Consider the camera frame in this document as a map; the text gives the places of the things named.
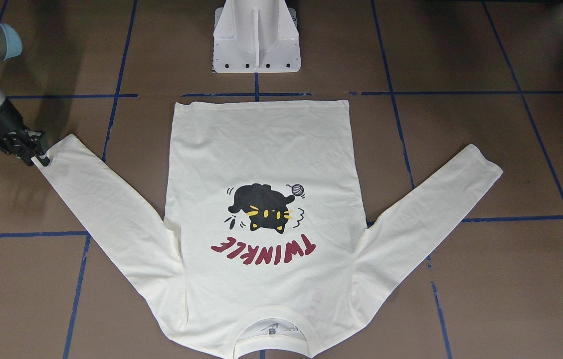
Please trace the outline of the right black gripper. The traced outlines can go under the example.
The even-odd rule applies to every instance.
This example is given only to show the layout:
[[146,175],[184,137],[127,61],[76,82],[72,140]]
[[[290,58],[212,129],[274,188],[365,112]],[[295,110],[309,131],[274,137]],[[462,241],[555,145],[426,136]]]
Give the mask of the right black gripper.
[[29,129],[10,99],[0,105],[0,150],[6,155],[14,155],[28,166],[46,167],[51,162],[46,156],[45,132]]

